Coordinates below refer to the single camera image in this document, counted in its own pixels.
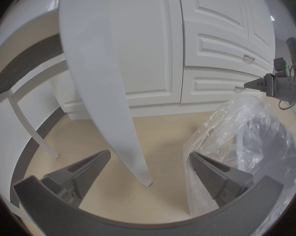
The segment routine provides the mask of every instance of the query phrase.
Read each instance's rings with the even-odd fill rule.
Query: plastic bag
[[[274,111],[256,97],[228,101],[184,144],[185,180],[191,217],[218,209],[191,166],[198,152],[249,172],[257,183],[264,175],[284,184],[268,217],[253,235],[261,235],[280,216],[296,192],[296,144]]]

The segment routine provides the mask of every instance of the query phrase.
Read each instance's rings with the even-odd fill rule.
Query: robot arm
[[[269,97],[294,105],[296,104],[296,38],[289,38],[286,43],[293,62],[289,74],[286,72],[284,59],[277,58],[274,59],[275,75],[267,73],[264,78],[245,83],[244,88],[260,90]]]

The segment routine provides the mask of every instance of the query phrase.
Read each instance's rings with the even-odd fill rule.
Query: light wood floor
[[[275,115],[295,136],[296,115],[282,111],[276,99],[266,99]],[[117,221],[165,223],[189,218],[183,167],[183,144],[211,112],[173,116],[133,118],[134,126],[154,183],[146,188],[119,161],[111,160],[92,185],[80,209]],[[45,174],[110,149],[91,120],[71,121],[65,115],[45,138],[59,154],[53,159],[41,147],[34,155],[25,177]],[[25,222],[34,235],[43,235]]]

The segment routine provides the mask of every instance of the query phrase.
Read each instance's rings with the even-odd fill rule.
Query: dark gray baseboard
[[[65,113],[63,112],[61,107],[56,109],[38,128],[37,133],[44,139],[51,131],[51,129],[57,124],[57,122],[64,116],[64,114]],[[32,157],[34,156],[38,148],[39,144],[33,138],[31,138],[25,146],[24,150],[22,151],[15,166],[11,181],[10,201],[17,207],[19,207],[19,199],[16,196],[12,188],[12,185],[24,179],[29,163],[32,160]]]

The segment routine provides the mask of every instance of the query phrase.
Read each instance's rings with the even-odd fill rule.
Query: black cable
[[[279,108],[280,108],[281,110],[288,110],[288,109],[292,108],[292,107],[295,105],[295,104],[293,104],[292,106],[289,106],[289,107],[287,107],[287,108],[282,108],[282,107],[280,107],[280,103],[281,103],[281,101],[282,101],[282,100],[279,101]]]

